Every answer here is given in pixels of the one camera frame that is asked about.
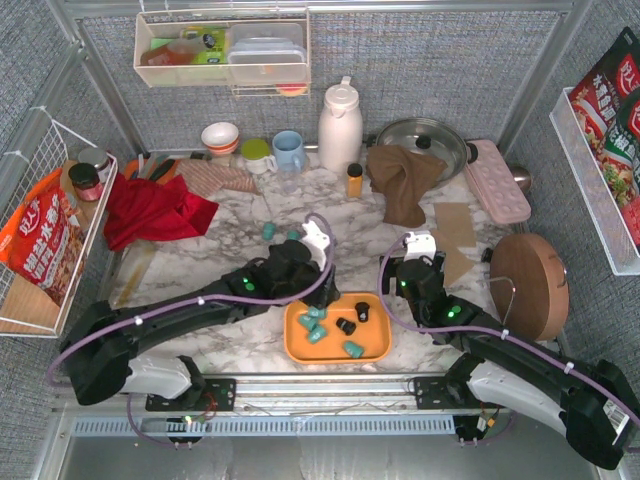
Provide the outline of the black coffee capsule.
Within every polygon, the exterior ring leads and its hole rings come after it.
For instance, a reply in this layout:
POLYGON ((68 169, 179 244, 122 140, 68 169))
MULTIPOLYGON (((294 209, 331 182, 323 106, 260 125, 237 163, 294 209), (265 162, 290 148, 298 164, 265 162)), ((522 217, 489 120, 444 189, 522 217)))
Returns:
POLYGON ((342 331, 347 336, 352 335, 356 330, 356 324, 343 317, 339 317, 336 320, 336 326, 340 331, 342 331))
POLYGON ((355 305, 355 311, 358 316, 358 321, 366 323, 369 320, 370 305, 367 302, 357 302, 355 305))

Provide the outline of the orange plastic tray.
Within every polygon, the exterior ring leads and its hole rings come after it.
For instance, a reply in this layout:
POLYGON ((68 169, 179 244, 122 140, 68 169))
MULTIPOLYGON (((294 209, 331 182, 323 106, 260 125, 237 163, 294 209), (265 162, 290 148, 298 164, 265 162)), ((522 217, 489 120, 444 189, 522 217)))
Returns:
POLYGON ((369 292, 349 292, 327 308, 327 318, 318 320, 328 335, 316 344, 307 340, 307 331, 298 323, 298 317, 306 314, 310 307, 297 301, 290 304, 284 314, 284 348, 289 357, 302 364, 344 364, 372 363, 384 358, 391 350, 392 332, 389 316, 379 297, 369 292), (370 305, 369 320, 358 321, 355 311, 357 302, 370 305), (343 317, 356 324, 355 332, 347 336, 336 326, 336 320, 343 317), (343 343, 352 341, 364 348, 359 359, 350 358, 343 350, 343 343))

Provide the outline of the brown cloth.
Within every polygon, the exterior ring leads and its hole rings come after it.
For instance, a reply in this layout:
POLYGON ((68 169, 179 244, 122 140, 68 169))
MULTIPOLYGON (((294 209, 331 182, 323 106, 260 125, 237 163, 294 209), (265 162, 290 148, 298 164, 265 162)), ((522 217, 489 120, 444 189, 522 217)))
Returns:
POLYGON ((400 145, 369 147, 366 172, 372 191, 386 199, 384 222, 410 229, 424 224, 426 217, 419 202, 435 187, 446 168, 440 158, 400 145))

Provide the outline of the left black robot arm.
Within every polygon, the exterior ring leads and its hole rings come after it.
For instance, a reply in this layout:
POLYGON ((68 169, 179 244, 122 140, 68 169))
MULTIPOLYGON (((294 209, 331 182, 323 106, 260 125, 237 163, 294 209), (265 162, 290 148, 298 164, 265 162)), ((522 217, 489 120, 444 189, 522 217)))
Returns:
POLYGON ((155 396, 191 409, 205 396, 206 381, 187 355, 149 356, 152 348, 212 326, 233 324, 297 300, 325 308, 339 296, 334 246, 307 241, 272 245, 265 258, 192 293, 134 308, 91 305, 66 335, 56 366, 68 374, 77 402, 92 406, 117 394, 155 396))

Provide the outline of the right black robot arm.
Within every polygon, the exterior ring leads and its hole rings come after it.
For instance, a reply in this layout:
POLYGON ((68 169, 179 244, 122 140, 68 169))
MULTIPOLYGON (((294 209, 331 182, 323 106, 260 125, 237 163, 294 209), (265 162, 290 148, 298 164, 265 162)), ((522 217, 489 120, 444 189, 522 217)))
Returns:
POLYGON ((639 431, 639 400, 615 364, 587 364, 510 332, 479 306, 444 289, 444 255, 384 255, 377 287, 396 281, 414 318, 409 329, 462 356, 448 371, 452 396, 507 407, 562 434, 582 458, 616 469, 639 431))

